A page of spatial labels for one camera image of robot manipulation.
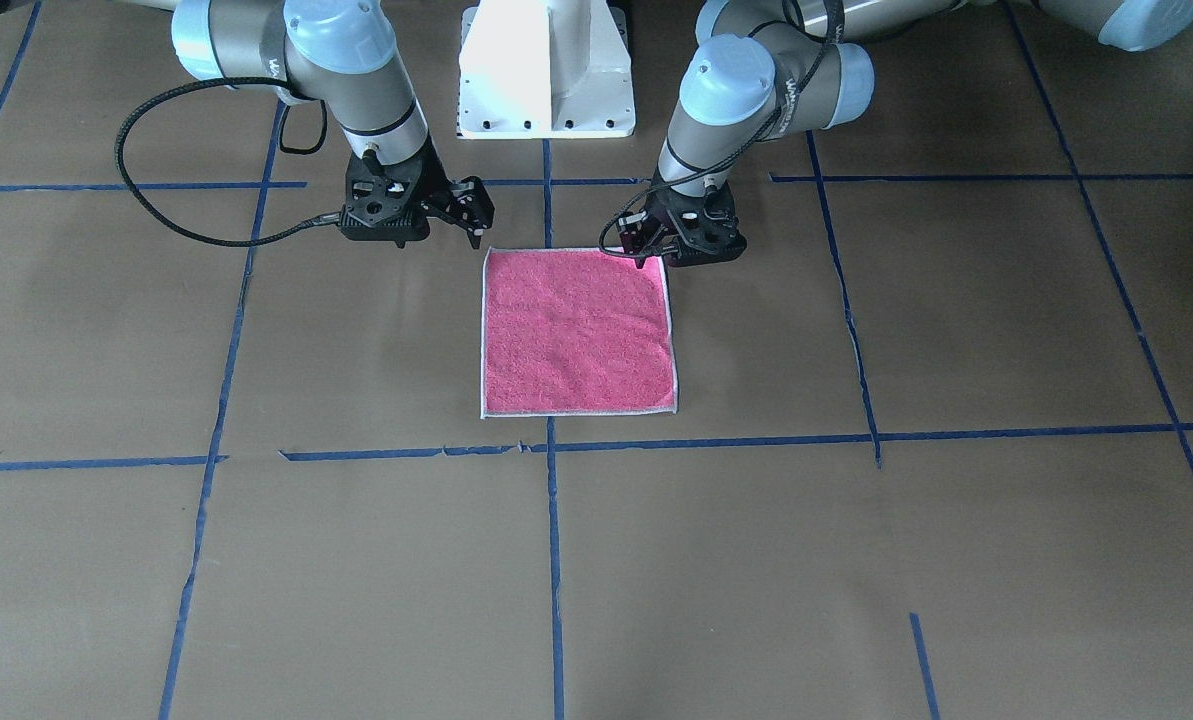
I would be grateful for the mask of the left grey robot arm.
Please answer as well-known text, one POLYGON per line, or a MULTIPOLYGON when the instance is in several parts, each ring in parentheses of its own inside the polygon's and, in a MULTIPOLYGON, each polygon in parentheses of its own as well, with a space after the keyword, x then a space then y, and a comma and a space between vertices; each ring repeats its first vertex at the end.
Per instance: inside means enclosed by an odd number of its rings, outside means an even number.
POLYGON ((654 176, 605 225, 637 266, 728 263, 747 249, 728 178, 752 145, 843 126, 869 108, 866 44, 957 1, 707 1, 654 176))

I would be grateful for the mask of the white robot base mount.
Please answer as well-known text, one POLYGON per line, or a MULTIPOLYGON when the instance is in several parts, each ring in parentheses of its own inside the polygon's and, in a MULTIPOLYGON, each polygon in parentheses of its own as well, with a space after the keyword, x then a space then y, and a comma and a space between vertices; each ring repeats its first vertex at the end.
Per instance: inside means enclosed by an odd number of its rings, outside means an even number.
POLYGON ((622 1, 480 1, 462 13, 464 139, 624 138, 637 124, 622 1))

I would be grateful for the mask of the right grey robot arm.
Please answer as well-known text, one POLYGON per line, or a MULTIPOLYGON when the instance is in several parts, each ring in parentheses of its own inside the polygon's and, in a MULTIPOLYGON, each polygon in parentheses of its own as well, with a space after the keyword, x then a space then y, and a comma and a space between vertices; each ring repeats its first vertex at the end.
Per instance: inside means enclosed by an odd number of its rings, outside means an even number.
POLYGON ((334 114, 352 156, 344 207, 323 222, 350 240, 407 246, 437 219, 477 249, 494 223, 481 178, 446 176, 377 1, 177 1, 171 38, 199 81, 264 77, 282 101, 334 114))

